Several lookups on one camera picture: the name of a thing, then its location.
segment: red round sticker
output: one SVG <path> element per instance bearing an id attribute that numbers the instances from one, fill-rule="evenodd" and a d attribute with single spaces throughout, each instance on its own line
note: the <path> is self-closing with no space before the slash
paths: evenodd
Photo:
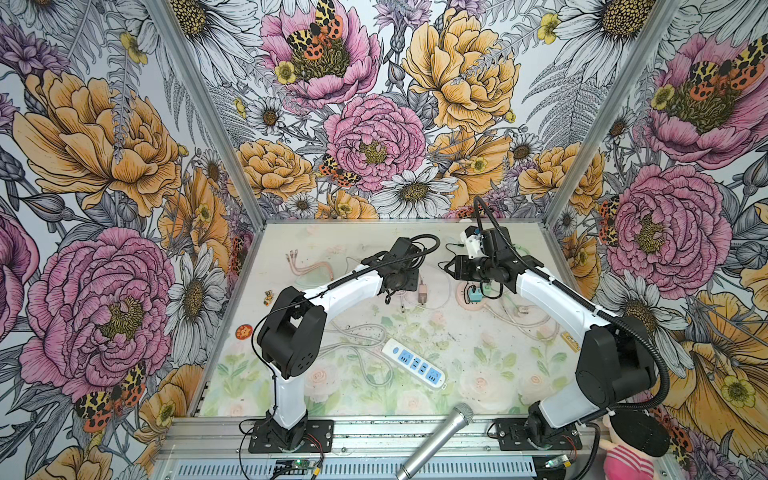
<path id="1" fill-rule="evenodd" d="M 253 327 L 246 323 L 237 327 L 235 337 L 237 337 L 238 340 L 245 340 L 250 338 L 251 333 L 253 333 Z"/>

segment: microphone handle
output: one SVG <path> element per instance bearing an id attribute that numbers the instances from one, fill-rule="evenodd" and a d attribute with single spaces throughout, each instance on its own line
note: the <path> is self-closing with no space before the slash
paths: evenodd
<path id="1" fill-rule="evenodd" d="M 408 480 L 416 475 L 421 467 L 432 458 L 439 449 L 459 430 L 467 426 L 464 416 L 454 411 L 397 472 L 398 480 Z"/>

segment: microphone head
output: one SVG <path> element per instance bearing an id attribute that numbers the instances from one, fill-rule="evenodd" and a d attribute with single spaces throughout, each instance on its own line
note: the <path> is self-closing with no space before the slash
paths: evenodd
<path id="1" fill-rule="evenodd" d="M 459 403 L 457 406 L 453 407 L 453 409 L 456 412 L 461 413 L 462 417 L 464 417 L 464 420 L 466 420 L 468 424 L 472 422 L 472 417 L 475 416 L 472 408 L 466 403 Z"/>

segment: perforated metal strip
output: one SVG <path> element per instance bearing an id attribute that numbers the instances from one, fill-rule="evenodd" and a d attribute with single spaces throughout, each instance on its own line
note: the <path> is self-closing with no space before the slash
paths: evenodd
<path id="1" fill-rule="evenodd" d="M 327 458 L 319 480 L 356 478 L 391 480 L 406 458 Z M 251 480 L 269 478 L 275 459 L 244 459 L 243 467 Z M 433 458 L 419 471 L 419 478 L 531 478 L 536 470 L 531 457 Z M 281 475 L 282 480 L 298 480 L 307 475 Z M 180 460 L 176 480 L 244 480 L 237 460 Z"/>

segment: pink striped shirt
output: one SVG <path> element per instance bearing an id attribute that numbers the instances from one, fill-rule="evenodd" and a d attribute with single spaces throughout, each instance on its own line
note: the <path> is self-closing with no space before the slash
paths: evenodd
<path id="1" fill-rule="evenodd" d="M 651 480 L 654 477 L 654 464 L 623 445 L 608 451 L 603 470 L 608 478 L 616 480 Z"/>

